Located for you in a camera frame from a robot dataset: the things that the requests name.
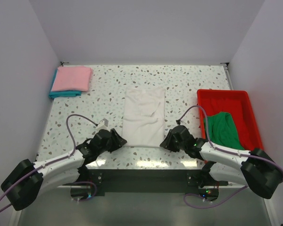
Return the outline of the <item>white t shirt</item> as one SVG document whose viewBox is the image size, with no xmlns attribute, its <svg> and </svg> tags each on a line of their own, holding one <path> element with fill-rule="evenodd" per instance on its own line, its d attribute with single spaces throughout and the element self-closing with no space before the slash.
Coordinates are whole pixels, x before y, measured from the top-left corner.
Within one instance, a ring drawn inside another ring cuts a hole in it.
<svg viewBox="0 0 283 226">
<path fill-rule="evenodd" d="M 165 134 L 165 90 L 130 88 L 125 93 L 122 137 L 127 146 L 159 148 Z"/>
</svg>

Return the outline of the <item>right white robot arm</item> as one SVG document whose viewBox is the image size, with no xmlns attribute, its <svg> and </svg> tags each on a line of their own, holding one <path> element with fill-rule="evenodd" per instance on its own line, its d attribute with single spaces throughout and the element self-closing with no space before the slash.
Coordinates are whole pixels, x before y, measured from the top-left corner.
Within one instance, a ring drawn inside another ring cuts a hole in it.
<svg viewBox="0 0 283 226">
<path fill-rule="evenodd" d="M 283 169 L 264 150 L 237 150 L 195 138 L 183 125 L 171 129 L 160 147 L 171 152 L 183 150 L 189 157 L 204 161 L 196 178 L 199 186 L 217 181 L 233 182 L 270 199 L 283 182 Z"/>
</svg>

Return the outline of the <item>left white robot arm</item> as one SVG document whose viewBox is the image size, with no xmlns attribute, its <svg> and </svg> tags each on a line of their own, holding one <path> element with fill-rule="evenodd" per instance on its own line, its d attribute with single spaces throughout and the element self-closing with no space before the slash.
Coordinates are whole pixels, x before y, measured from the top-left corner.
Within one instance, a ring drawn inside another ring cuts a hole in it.
<svg viewBox="0 0 283 226">
<path fill-rule="evenodd" d="M 23 210 L 45 191 L 73 182 L 85 184 L 88 180 L 86 165 L 96 161 L 103 152 L 111 153 L 126 143 L 115 129 L 101 129 L 74 151 L 46 161 L 21 161 L 0 187 L 13 208 Z"/>
</svg>

